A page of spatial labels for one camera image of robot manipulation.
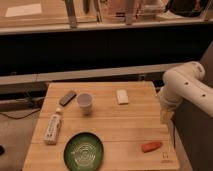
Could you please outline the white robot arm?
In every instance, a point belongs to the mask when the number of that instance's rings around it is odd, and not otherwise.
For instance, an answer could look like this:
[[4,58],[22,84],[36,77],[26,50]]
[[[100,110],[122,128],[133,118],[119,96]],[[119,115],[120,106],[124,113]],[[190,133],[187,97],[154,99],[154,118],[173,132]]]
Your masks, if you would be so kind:
[[204,67],[195,61],[170,68],[163,74],[164,86],[157,94],[163,124],[169,122],[184,99],[213,117],[213,88],[202,82],[204,77]]

